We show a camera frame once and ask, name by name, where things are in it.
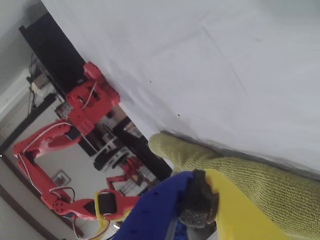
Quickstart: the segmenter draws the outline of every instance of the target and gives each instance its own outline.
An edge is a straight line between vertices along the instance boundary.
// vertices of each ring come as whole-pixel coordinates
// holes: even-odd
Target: white table
[[[161,130],[320,171],[320,3],[43,0],[148,138]]]

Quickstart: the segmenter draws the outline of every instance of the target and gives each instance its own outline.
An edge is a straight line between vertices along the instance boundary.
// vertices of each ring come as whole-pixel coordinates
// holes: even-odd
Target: blue plastic part
[[[113,240],[165,240],[178,216],[178,204],[187,190],[192,171],[184,171],[147,191],[135,204]]]

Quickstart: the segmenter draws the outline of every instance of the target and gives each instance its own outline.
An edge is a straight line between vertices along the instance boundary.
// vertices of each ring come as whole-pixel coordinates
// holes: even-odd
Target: green cloth
[[[318,181],[255,161],[221,157],[209,148],[165,133],[153,135],[149,147],[156,155],[172,161],[173,171],[218,170],[290,238],[320,240]]]

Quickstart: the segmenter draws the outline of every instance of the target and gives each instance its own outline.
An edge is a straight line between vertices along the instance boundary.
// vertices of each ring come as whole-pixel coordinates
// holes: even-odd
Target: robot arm
[[[118,93],[107,83],[100,70],[91,62],[84,66],[86,81],[68,93],[69,103],[67,118],[42,127],[28,138],[13,146],[17,164],[30,179],[32,185],[41,193],[41,200],[49,209],[67,218],[96,219],[95,201],[84,198],[72,201],[63,190],[70,187],[59,187],[35,163],[35,159],[81,140],[81,134],[87,135],[100,118],[120,102]],[[113,220],[131,209],[138,197],[125,197],[115,190],[102,190],[98,197],[100,213],[106,219]]]

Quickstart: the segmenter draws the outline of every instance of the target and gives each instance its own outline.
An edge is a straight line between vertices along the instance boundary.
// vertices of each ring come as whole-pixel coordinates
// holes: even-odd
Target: picture frame
[[[52,178],[54,183],[61,187],[61,186],[66,186],[68,183],[71,182],[71,178],[62,170],[60,169]]]

